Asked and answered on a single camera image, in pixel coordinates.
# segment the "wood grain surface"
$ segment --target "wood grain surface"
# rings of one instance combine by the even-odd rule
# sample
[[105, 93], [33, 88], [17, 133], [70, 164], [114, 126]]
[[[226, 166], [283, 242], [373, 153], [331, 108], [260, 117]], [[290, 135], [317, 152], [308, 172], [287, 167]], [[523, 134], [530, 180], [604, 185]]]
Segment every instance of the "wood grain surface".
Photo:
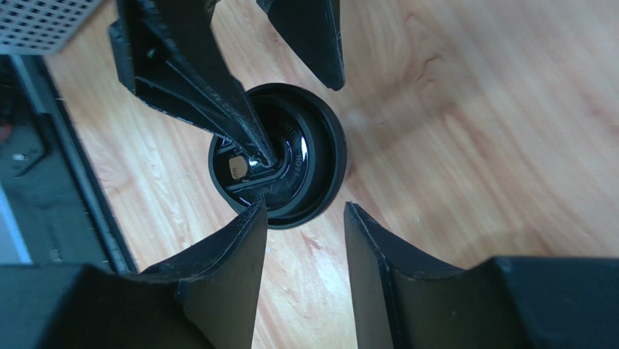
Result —
[[[106, 1], [47, 62], [145, 268], [234, 212], [211, 184], [211, 136], [117, 82], [115, 18]], [[340, 92], [253, 1], [220, 2], [213, 27], [245, 88], [284, 81], [323, 98], [352, 157], [325, 214], [269, 232], [254, 348], [356, 348], [345, 201], [460, 267], [492, 254], [619, 256], [619, 1], [341, 0]]]

